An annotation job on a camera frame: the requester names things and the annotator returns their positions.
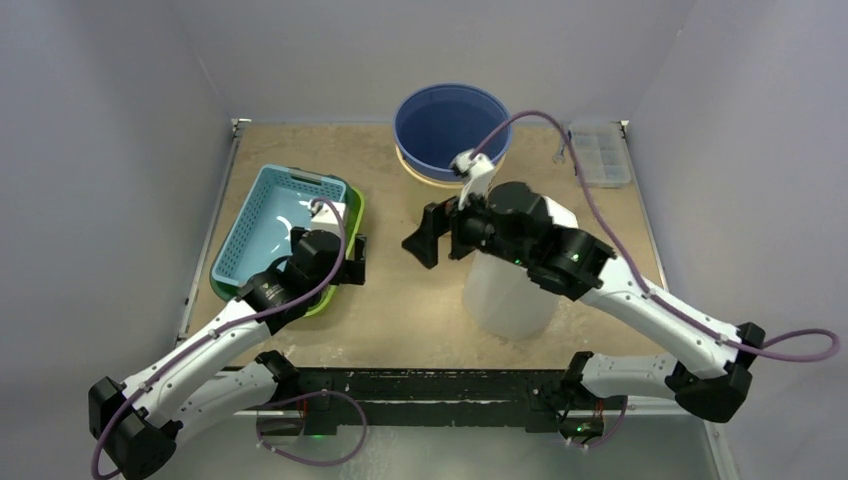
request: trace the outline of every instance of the wooden tabletop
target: wooden tabletop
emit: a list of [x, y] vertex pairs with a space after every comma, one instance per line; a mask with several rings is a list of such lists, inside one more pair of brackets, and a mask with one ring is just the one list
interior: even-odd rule
[[[609, 243], [572, 167], [551, 161], [558, 146], [552, 129], [516, 128], [494, 183], [526, 182], [574, 212], [581, 228]], [[205, 326], [224, 306], [209, 285], [209, 269], [266, 164], [337, 175], [364, 193], [361, 233], [368, 236], [367, 283], [340, 287], [326, 310], [292, 322], [233, 365], [245, 365], [266, 350], [279, 350], [301, 366], [375, 368], [564, 368], [579, 350], [610, 355], [662, 351], [624, 323], [568, 299], [560, 301], [548, 328], [532, 338], [507, 341], [481, 331], [461, 301], [472, 258], [447, 261], [448, 239], [443, 238], [443, 261], [427, 270], [400, 247], [416, 225], [404, 207], [408, 174], [395, 156], [388, 125], [247, 128], [204, 262], [189, 333]], [[661, 284], [636, 187], [593, 189], [593, 194], [645, 276]]]

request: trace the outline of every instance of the white wall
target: white wall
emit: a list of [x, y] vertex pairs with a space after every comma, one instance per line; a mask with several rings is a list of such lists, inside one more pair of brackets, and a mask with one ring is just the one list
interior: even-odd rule
[[[700, 0], [632, 119], [671, 289], [717, 317], [848, 337], [845, 25], [841, 0]], [[844, 478], [846, 355], [752, 372], [728, 426], [743, 478]]]
[[457, 81], [513, 111], [629, 118], [695, 0], [174, 0], [231, 116], [386, 121]]
[[228, 120], [167, 1], [0, 4], [0, 465], [88, 477], [89, 386], [173, 347]]

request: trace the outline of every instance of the green tray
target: green tray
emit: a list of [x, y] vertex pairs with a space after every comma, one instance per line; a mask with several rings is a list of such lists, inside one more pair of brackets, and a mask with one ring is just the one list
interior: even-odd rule
[[[359, 227], [362, 226], [362, 217], [365, 214], [365, 195], [362, 192], [351, 185], [348, 185], [347, 189], [347, 198], [345, 200], [347, 205], [351, 206], [350, 213], [347, 216], [347, 222], [345, 223], [345, 234], [347, 234], [348, 242], [346, 249], [346, 256], [350, 258], [351, 253], [353, 253], [353, 241], [352, 239], [359, 233]], [[209, 283], [212, 285], [212, 291], [215, 292], [215, 295], [228, 302], [236, 296], [237, 288], [226, 285], [223, 283], [218, 283], [212, 278], [212, 272], [209, 272]], [[330, 300], [332, 300], [333, 295], [336, 293], [336, 286], [330, 285], [327, 289], [324, 290], [324, 293], [321, 294], [321, 301], [310, 308], [308, 312], [306, 312], [306, 317], [311, 317], [312, 315], [317, 315], [321, 313], [322, 310], [327, 308], [327, 305], [330, 304]]]

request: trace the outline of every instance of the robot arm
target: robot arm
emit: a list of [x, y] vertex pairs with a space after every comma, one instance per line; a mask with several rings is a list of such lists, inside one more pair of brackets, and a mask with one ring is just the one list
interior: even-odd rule
[[[289, 391], [288, 381], [295, 369], [279, 352], [260, 354], [235, 375], [216, 376], [236, 356], [269, 339], [320, 300], [315, 295], [276, 314], [250, 318], [303, 297], [332, 272], [341, 248], [336, 234], [294, 228], [291, 238], [292, 255], [251, 277], [203, 330], [123, 382], [105, 377], [91, 387], [90, 431], [100, 439], [118, 417], [103, 443], [127, 480], [153, 474], [178, 445], [235, 412], [297, 395]], [[353, 258], [342, 262], [329, 283], [364, 284], [364, 249], [365, 237], [357, 236]], [[277, 267], [283, 260], [287, 263], [281, 271]]]
[[[453, 162], [454, 171], [465, 180], [460, 197], [425, 207], [421, 226], [403, 247], [432, 268], [438, 263], [436, 240], [450, 232], [449, 258], [461, 259], [479, 250], [520, 265], [542, 289], [609, 313], [668, 351], [649, 357], [579, 352], [566, 375], [572, 393], [674, 399], [705, 420], [730, 420], [747, 395], [751, 382], [747, 369], [754, 355], [717, 343], [659, 306], [640, 290], [624, 258], [567, 221], [565, 209], [550, 198], [518, 182], [488, 192], [493, 169], [487, 167], [491, 163], [485, 155], [469, 159], [468, 152], [460, 154]], [[644, 282], [654, 295], [728, 340], [762, 345], [765, 333], [756, 325], [737, 327], [708, 317], [647, 279]]]

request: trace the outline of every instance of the basket handle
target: basket handle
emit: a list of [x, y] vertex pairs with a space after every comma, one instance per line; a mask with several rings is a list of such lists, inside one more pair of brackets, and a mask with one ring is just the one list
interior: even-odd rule
[[318, 175], [315, 173], [304, 172], [299, 168], [291, 168], [289, 175], [295, 179], [300, 180], [301, 182], [311, 183], [313, 185], [323, 185], [324, 177], [322, 175]]

